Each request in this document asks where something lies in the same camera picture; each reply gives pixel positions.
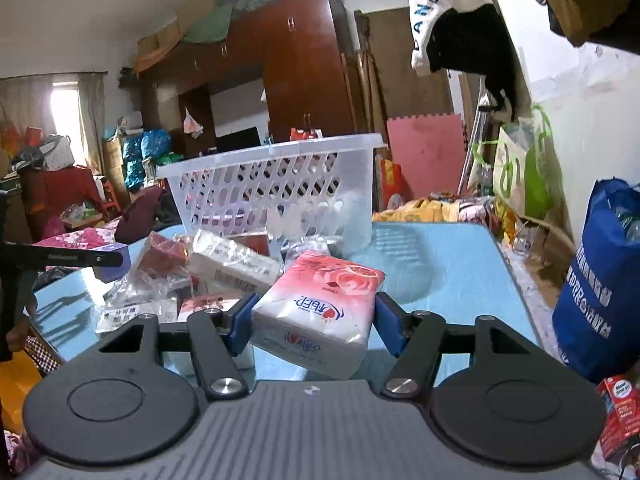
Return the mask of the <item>pink rose tissue pack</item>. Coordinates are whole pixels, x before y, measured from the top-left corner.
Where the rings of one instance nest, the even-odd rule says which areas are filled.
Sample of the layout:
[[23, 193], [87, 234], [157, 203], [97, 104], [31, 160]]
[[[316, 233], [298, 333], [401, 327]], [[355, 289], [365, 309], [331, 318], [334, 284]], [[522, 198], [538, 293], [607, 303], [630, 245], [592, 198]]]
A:
[[252, 343], [336, 379], [366, 355], [385, 274], [320, 252], [301, 254], [252, 307]]

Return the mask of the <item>white barcode box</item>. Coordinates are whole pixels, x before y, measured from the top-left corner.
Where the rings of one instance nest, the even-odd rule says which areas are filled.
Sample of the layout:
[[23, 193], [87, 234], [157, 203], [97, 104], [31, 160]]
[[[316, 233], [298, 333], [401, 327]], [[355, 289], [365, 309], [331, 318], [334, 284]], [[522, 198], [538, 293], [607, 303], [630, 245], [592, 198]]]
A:
[[280, 278], [281, 265], [235, 240], [198, 230], [192, 240], [189, 271], [207, 285], [263, 294]]

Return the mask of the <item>clear plastic packet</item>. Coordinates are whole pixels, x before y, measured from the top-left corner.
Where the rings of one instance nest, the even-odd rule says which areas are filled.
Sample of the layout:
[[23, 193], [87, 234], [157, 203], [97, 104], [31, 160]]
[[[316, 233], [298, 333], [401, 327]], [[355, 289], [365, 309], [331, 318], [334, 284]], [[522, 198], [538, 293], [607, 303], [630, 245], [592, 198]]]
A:
[[128, 274], [103, 296], [104, 305], [96, 309], [94, 332], [114, 332], [142, 314], [155, 315], [160, 323], [177, 322], [182, 302], [192, 292], [192, 280], [183, 272], [165, 276], [142, 271]]

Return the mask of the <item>red packaged box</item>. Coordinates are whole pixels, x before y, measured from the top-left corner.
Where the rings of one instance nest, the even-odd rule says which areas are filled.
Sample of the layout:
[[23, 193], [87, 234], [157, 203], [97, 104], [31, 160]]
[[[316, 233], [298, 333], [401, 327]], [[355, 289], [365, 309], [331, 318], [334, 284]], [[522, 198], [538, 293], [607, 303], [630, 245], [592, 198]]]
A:
[[131, 273], [134, 278], [167, 278], [183, 271], [188, 260], [188, 250], [183, 242], [151, 232]]

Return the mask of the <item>yellow blanket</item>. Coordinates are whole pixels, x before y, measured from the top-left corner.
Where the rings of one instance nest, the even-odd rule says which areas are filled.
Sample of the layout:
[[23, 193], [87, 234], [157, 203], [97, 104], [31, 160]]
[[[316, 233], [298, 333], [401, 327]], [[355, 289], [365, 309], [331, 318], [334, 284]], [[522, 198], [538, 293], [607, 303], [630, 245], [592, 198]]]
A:
[[386, 209], [372, 214], [374, 222], [456, 223], [460, 206], [457, 202], [441, 200], [412, 200], [397, 209]]

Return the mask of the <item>white plastic laundry basket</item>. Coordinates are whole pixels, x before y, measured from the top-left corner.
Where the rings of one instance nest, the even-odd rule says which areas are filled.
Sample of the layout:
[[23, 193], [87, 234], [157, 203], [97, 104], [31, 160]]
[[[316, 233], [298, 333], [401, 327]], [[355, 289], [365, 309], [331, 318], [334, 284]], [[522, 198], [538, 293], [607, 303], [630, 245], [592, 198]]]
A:
[[291, 141], [158, 168], [186, 232], [267, 232], [277, 242], [335, 236], [344, 252], [369, 244], [378, 133]]

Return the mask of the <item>pink foam floor mat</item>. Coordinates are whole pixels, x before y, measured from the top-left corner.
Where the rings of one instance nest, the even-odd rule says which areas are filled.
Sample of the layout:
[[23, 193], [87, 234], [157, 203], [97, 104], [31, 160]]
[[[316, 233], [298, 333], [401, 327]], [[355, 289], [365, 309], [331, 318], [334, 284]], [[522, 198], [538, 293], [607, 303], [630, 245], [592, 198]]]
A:
[[459, 115], [392, 118], [387, 134], [411, 198], [457, 192], [466, 155]]

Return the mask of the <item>white window curtain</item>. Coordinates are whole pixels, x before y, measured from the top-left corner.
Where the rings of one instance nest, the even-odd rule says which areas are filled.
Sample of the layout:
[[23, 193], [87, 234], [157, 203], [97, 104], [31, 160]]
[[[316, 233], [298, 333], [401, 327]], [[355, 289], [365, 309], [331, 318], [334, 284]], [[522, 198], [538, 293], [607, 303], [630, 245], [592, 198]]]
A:
[[103, 133], [105, 127], [104, 73], [78, 75], [79, 115], [82, 147], [87, 166], [102, 174], [104, 166]]

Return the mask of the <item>blue printed shopping bag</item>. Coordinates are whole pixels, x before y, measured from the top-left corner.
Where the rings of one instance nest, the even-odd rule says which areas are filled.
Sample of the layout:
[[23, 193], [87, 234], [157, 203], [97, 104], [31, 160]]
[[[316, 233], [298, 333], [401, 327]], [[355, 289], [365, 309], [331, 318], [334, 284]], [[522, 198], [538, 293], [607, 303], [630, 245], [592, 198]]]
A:
[[552, 313], [561, 360], [595, 384], [639, 361], [639, 240], [628, 237], [638, 219], [638, 185], [594, 184]]

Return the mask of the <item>green white tote bag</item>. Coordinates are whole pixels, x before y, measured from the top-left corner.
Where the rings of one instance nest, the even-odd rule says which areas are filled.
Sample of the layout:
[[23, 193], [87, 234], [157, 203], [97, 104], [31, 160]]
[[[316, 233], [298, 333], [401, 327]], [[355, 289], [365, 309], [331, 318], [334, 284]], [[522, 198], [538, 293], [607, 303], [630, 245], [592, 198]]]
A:
[[492, 168], [492, 190], [520, 218], [541, 220], [553, 207], [548, 169], [552, 128], [548, 115], [533, 104], [532, 116], [502, 125], [498, 139], [475, 143], [472, 154]]

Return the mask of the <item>red medicine box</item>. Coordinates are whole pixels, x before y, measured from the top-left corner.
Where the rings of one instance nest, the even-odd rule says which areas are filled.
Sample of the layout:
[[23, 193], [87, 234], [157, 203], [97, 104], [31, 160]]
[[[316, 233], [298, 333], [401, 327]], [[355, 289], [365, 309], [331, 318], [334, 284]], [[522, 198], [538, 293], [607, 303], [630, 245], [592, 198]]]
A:
[[606, 411], [600, 448], [612, 462], [639, 441], [639, 388], [627, 375], [617, 375], [602, 380], [597, 392]]

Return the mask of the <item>dark red wooden wardrobe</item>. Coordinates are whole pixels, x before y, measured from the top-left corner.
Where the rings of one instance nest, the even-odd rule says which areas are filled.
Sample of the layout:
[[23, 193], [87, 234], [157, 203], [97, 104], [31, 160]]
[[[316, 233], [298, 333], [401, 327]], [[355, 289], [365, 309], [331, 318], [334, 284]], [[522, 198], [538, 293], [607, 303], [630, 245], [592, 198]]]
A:
[[186, 114], [205, 129], [179, 148], [193, 155], [214, 145], [221, 119], [213, 94], [261, 80], [269, 133], [285, 142], [292, 128], [341, 136], [366, 128], [348, 19], [338, 0], [276, 0], [232, 21], [225, 40], [179, 42], [139, 76], [145, 127], [177, 131]]

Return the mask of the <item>white hanging cap bag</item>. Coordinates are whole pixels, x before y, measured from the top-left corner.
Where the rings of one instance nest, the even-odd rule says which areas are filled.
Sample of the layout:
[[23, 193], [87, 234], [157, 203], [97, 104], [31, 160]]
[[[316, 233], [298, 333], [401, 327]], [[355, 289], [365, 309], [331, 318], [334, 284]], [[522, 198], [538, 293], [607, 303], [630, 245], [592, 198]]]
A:
[[485, 88], [510, 122], [516, 116], [516, 66], [511, 39], [494, 0], [409, 0], [411, 67], [420, 77], [456, 70], [485, 78]]

